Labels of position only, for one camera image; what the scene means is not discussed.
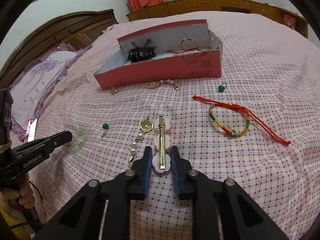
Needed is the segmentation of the left hand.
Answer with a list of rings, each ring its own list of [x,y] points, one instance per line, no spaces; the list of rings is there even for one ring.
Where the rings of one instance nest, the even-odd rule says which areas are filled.
[[[13,208],[9,200],[18,199],[20,205],[26,209],[35,207],[33,190],[30,187],[29,174],[24,176],[24,183],[19,190],[3,189],[1,191],[1,208],[13,216]]]

